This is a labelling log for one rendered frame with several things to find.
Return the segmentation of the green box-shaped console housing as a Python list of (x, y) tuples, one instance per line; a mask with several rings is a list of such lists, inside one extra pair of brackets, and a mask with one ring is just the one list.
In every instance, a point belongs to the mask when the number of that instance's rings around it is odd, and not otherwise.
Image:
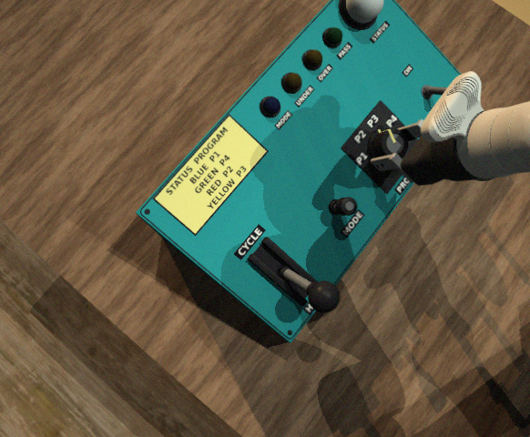
[(292, 343), (414, 184), (371, 159), (459, 75), (395, 0), (330, 0), (136, 214)]

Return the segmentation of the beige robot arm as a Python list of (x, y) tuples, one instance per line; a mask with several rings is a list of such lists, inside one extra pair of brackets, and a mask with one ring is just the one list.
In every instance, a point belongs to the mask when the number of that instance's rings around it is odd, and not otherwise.
[(530, 101), (507, 107), (496, 116), (490, 142), (503, 168), (513, 173), (530, 172)]

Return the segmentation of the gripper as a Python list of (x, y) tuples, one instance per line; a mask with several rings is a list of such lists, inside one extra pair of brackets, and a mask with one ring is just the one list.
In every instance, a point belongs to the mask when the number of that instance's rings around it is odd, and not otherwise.
[(408, 141), (419, 137), (404, 159), (394, 153), (370, 162), (379, 171), (397, 168), (419, 186), (443, 179), (486, 181), (517, 174), (498, 163), (490, 142), (494, 119), (506, 107), (483, 111), (481, 88), (475, 72), (457, 76), (424, 121), (397, 128)]

